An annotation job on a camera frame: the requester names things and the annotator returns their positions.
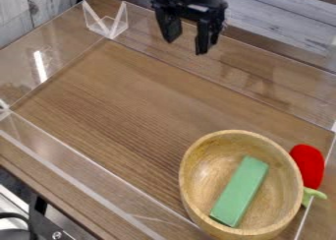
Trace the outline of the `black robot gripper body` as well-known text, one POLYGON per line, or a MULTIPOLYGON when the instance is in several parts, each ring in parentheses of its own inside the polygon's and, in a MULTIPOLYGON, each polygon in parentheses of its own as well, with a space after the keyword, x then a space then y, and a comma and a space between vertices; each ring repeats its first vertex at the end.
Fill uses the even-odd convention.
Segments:
POLYGON ((226 0, 153 0, 153 8, 162 21, 210 20, 222 24, 227 7, 226 0))

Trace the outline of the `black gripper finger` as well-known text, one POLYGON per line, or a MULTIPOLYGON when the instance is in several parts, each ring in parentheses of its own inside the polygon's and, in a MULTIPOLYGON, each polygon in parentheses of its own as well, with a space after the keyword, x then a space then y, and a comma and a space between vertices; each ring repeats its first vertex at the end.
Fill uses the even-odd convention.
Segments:
POLYGON ((201 19, 198 22, 197 54, 207 54, 211 47, 217 45, 219 34, 223 29, 221 21, 201 19))
POLYGON ((155 16, 163 38, 173 43, 183 33, 181 12, 173 7, 158 6, 155 16))

